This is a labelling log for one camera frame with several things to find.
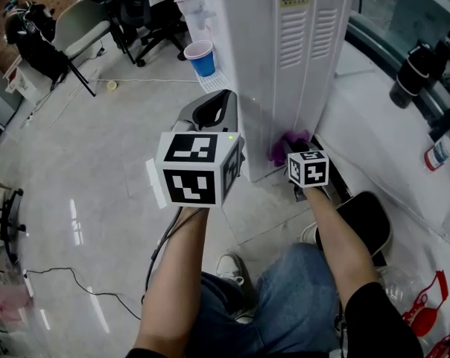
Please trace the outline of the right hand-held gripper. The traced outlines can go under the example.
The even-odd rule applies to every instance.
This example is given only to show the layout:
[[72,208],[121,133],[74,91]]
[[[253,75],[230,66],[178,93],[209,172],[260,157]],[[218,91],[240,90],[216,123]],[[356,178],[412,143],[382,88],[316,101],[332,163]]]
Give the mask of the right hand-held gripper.
[[296,202],[306,200],[305,188],[322,189],[329,183],[329,156],[312,142],[299,142],[289,148],[286,162]]

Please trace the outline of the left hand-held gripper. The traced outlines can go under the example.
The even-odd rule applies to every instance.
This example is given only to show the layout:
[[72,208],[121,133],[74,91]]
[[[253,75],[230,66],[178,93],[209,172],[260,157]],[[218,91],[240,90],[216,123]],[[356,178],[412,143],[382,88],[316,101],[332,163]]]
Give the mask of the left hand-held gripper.
[[161,134],[154,160],[168,204],[222,207],[240,176],[244,139],[238,132],[238,97],[227,89],[186,105]]

